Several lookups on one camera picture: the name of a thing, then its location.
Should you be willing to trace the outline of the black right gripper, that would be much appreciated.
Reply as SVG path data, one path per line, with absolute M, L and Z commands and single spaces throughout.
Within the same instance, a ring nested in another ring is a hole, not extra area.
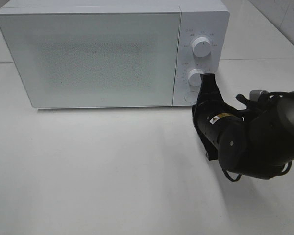
M 217 160 L 221 135 L 234 121 L 242 121 L 238 111 L 224 102 L 213 73 L 200 75 L 201 86 L 196 104 L 192 106 L 193 125 L 207 152 L 207 159 Z M 206 99 L 206 79 L 208 97 Z

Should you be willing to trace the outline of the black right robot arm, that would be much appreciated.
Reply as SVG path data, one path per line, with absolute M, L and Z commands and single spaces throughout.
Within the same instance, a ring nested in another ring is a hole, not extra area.
M 294 91 L 252 90 L 227 104 L 212 73 L 201 75 L 193 125 L 209 160 L 216 160 L 226 177 L 268 180 L 287 174 L 294 160 Z

